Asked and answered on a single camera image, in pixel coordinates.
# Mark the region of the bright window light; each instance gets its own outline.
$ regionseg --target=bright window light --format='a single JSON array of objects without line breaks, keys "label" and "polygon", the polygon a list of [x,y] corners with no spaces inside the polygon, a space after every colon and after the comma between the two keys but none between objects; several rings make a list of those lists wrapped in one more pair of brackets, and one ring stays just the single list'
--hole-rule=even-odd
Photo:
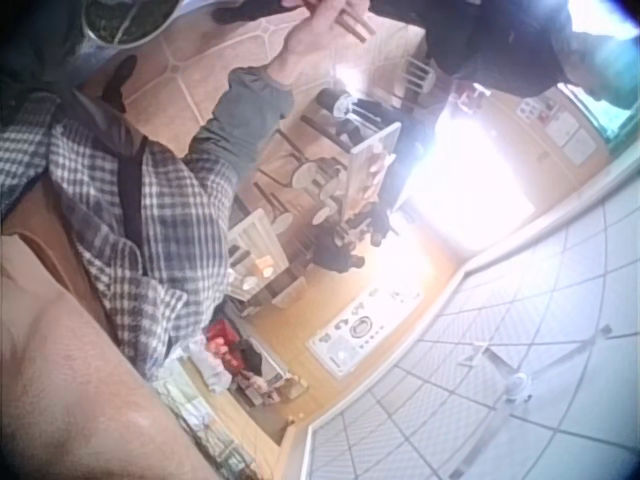
[{"label": "bright window light", "polygon": [[630,38],[638,27],[612,0],[569,0],[569,13],[575,32]]},{"label": "bright window light", "polygon": [[367,89],[367,77],[362,70],[339,64],[336,65],[336,78],[344,84],[345,89],[352,95],[364,92]]},{"label": "bright window light", "polygon": [[534,211],[492,139],[469,119],[441,117],[432,154],[409,188],[436,228],[474,251],[505,238]]}]

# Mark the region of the hand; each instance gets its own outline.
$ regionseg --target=hand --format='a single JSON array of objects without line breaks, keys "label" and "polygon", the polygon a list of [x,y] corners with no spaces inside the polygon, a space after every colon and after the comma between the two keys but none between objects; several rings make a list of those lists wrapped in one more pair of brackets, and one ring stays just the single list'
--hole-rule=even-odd
[{"label": "hand", "polygon": [[369,8],[369,0],[308,0],[311,15],[296,25],[284,41],[283,53],[313,55],[326,50],[347,33],[336,23],[340,12],[349,6],[359,15]]},{"label": "hand", "polygon": [[[302,3],[303,0],[291,1]],[[360,15],[369,8],[369,0],[309,0],[309,3],[315,6],[311,15],[291,29],[284,47],[267,67],[267,73],[284,85],[293,83],[306,59],[326,50],[346,35],[336,24],[336,18],[345,5]]]}]

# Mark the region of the beige floor tile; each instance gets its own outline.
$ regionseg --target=beige floor tile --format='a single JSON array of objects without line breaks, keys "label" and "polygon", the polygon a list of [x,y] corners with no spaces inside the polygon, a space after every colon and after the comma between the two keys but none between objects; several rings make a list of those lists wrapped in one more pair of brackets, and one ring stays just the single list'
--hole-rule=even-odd
[{"label": "beige floor tile", "polygon": [[178,81],[167,76],[127,104],[127,118],[152,140],[157,140],[178,156],[187,152],[199,128]]},{"label": "beige floor tile", "polygon": [[261,20],[217,25],[211,18],[211,11],[212,7],[208,6],[184,15],[162,34],[176,62],[187,62],[223,43],[257,33],[262,25]]},{"label": "beige floor tile", "polygon": [[264,37],[252,35],[198,57],[183,67],[181,75],[201,118],[206,120],[227,90],[232,69],[263,65],[268,61]]},{"label": "beige floor tile", "polygon": [[122,89],[125,100],[140,92],[151,82],[164,75],[169,69],[169,58],[162,46],[162,41],[157,37],[140,47],[124,50],[114,55],[87,80],[82,87],[82,91],[87,95],[100,96],[105,83],[111,77],[116,66],[123,58],[132,54],[138,56],[138,65],[133,72],[133,76],[125,83]]}]

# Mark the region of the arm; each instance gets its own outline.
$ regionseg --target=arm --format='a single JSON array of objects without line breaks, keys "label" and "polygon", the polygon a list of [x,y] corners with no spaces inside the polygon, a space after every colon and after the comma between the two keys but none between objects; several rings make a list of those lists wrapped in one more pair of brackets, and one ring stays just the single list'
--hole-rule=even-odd
[{"label": "arm", "polygon": [[[314,13],[287,35],[284,47],[264,67],[236,69],[212,118],[191,141],[184,159],[210,195],[233,189],[255,166],[262,142],[293,108],[290,86],[313,54],[328,48],[343,32],[335,24],[347,0],[314,0]],[[368,0],[349,0],[364,13]]]},{"label": "arm", "polygon": [[211,119],[189,145],[185,163],[209,189],[210,173],[218,165],[241,178],[256,163],[262,142],[293,108],[288,87],[272,78],[269,66],[238,68],[229,75],[229,90],[220,98]]}]

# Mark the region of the plaid shirt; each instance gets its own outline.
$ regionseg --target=plaid shirt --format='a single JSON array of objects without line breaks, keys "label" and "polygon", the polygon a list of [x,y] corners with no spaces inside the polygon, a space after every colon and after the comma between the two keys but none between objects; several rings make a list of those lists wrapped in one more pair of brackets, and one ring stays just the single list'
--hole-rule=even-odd
[{"label": "plaid shirt", "polygon": [[142,252],[124,236],[117,159],[65,115],[57,97],[32,94],[0,130],[3,218],[25,185],[48,171],[119,346],[149,380],[168,345],[200,335],[226,293],[226,229],[236,183],[293,106],[291,93],[260,69],[234,70],[229,85],[183,161],[149,142]]}]

